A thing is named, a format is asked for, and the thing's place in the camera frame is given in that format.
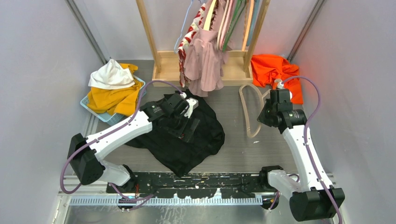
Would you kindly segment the cream hanger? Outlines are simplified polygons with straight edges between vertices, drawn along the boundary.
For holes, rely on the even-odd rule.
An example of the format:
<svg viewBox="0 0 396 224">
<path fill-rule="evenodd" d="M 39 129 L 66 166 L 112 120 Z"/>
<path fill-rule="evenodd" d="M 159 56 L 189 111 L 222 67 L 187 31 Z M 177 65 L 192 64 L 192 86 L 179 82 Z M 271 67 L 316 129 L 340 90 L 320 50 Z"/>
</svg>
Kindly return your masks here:
<svg viewBox="0 0 396 224">
<path fill-rule="evenodd" d="M 250 115 L 252 115 L 251 113 L 251 107 L 249 107 L 245 95 L 244 95 L 244 91 L 245 89 L 249 87 L 251 88 L 255 94 L 256 94 L 256 99 L 258 100 L 259 106 L 261 107 L 261 109 L 264 107 L 264 100 L 269 96 L 270 94 L 270 89 L 267 89 L 264 93 L 261 92 L 261 90 L 251 84 L 243 84 L 240 86 L 238 93 L 240 96 L 240 101 L 241 101 L 241 105 L 242 105 L 242 109 L 243 109 L 243 114 L 244 114 L 244 120 L 245 120 L 245 127 L 246 127 L 246 134 L 248 138 L 254 138 L 255 136 L 258 135 L 258 133 L 261 130 L 262 125 L 259 123 L 256 127 L 255 130 L 252 130 L 252 126 L 251 126 L 251 119 L 250 119 Z"/>
</svg>

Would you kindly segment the pink pleated skirt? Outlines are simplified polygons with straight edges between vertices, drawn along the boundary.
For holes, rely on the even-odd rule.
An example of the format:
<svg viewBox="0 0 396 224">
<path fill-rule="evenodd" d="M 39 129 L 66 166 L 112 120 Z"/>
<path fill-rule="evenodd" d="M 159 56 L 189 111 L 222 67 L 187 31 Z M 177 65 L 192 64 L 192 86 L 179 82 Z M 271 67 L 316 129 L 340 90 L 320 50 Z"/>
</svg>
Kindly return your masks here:
<svg viewBox="0 0 396 224">
<path fill-rule="evenodd" d="M 202 22 L 198 25 L 198 31 L 187 49 L 184 62 L 184 75 L 189 80 L 188 88 L 193 95 L 199 97 L 207 97 L 209 92 L 224 87 L 222 66 L 228 60 L 228 51 L 234 47 L 233 42 L 230 42 L 225 52 L 217 49 L 217 38 L 226 10 L 226 1 L 219 0 L 217 2 L 218 6 L 214 9 L 211 28 L 204 29 L 204 22 L 207 18 L 207 13 L 204 12 Z"/>
</svg>

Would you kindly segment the light blue hanger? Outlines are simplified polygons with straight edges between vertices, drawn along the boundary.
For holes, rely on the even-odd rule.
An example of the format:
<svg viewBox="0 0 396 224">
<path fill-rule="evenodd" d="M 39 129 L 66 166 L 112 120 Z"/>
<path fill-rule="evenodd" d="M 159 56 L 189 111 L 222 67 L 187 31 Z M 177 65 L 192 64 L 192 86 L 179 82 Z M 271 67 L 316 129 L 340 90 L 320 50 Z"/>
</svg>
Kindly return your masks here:
<svg viewBox="0 0 396 224">
<path fill-rule="evenodd" d="M 189 4 L 188 8 L 186 9 L 186 13 L 185 13 L 185 16 L 184 16 L 182 27 L 180 29 L 179 36 L 178 36 L 178 38 L 177 38 L 177 40 L 176 40 L 176 42 L 174 44 L 174 48 L 173 48 L 173 53 L 174 54 L 177 53 L 178 44 L 179 44 L 179 42 L 181 41 L 181 39 L 183 37 L 183 31 L 184 31 L 184 28 L 186 26 L 186 21 L 187 21 L 187 18 L 189 16 L 189 13 L 190 13 L 190 10 L 191 10 L 191 7 L 192 7 L 193 4 L 194 4 L 194 0 L 190 0 L 190 4 Z"/>
</svg>

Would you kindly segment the red poppy print garment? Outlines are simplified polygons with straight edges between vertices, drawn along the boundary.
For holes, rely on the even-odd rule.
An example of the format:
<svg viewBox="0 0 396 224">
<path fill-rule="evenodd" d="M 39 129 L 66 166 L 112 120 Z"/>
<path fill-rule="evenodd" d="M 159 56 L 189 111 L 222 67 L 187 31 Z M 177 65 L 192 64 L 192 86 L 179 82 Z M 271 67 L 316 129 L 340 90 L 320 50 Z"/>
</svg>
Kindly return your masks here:
<svg viewBox="0 0 396 224">
<path fill-rule="evenodd" d="M 176 54 L 178 56 L 178 65 L 179 65 L 179 84 L 181 87 L 185 87 L 189 82 L 184 74 L 184 62 L 186 59 L 186 54 L 189 48 L 189 45 L 194 37 L 194 35 L 198 32 L 198 27 L 202 23 L 202 19 L 204 17 L 206 10 L 206 3 L 203 3 L 197 14 L 192 20 L 191 25 L 187 29 L 186 34 L 183 36 L 181 41 L 179 42 L 178 48 L 176 49 Z"/>
</svg>

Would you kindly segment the beige plastic hanger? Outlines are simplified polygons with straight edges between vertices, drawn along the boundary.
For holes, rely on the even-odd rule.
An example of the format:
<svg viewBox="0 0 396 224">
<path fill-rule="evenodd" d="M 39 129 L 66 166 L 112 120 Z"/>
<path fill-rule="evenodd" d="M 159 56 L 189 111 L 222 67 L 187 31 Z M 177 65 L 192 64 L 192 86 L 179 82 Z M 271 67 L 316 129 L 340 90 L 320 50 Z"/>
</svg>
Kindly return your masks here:
<svg viewBox="0 0 396 224">
<path fill-rule="evenodd" d="M 206 11 L 206 19 L 204 22 L 203 30 L 209 31 L 211 27 L 212 15 L 217 5 L 217 0 L 212 0 L 209 9 Z"/>
</svg>

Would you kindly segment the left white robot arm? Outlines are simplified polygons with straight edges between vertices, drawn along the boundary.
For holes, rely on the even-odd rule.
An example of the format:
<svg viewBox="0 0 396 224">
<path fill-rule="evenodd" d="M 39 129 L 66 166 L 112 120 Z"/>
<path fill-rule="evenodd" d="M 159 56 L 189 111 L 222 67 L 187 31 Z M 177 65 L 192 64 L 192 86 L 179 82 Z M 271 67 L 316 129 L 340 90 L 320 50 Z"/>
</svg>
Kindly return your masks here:
<svg viewBox="0 0 396 224">
<path fill-rule="evenodd" d="M 159 129 L 183 141 L 189 141 L 199 124 L 191 118 L 198 100 L 188 98 L 185 93 L 174 93 L 169 98 L 150 101 L 132 115 L 110 128 L 83 137 L 73 136 L 68 159 L 82 185 L 96 181 L 110 182 L 126 193 L 136 187 L 130 168 L 105 161 L 113 150 L 128 141 Z"/>
</svg>

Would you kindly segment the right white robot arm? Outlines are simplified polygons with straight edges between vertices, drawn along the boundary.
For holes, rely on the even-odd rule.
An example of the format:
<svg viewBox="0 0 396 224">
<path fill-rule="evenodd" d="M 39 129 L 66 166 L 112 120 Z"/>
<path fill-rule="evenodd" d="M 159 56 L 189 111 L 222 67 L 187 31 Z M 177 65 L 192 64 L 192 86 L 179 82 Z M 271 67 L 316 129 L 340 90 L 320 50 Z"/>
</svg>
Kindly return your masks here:
<svg viewBox="0 0 396 224">
<path fill-rule="evenodd" d="M 270 90 L 258 121 L 279 130 L 292 152 L 299 176 L 296 182 L 279 165 L 262 167 L 258 178 L 261 189 L 274 189 L 286 197 L 298 222 L 339 216 L 344 191 L 336 188 L 325 173 L 311 140 L 307 117 L 303 110 L 293 108 L 290 91 Z"/>
</svg>

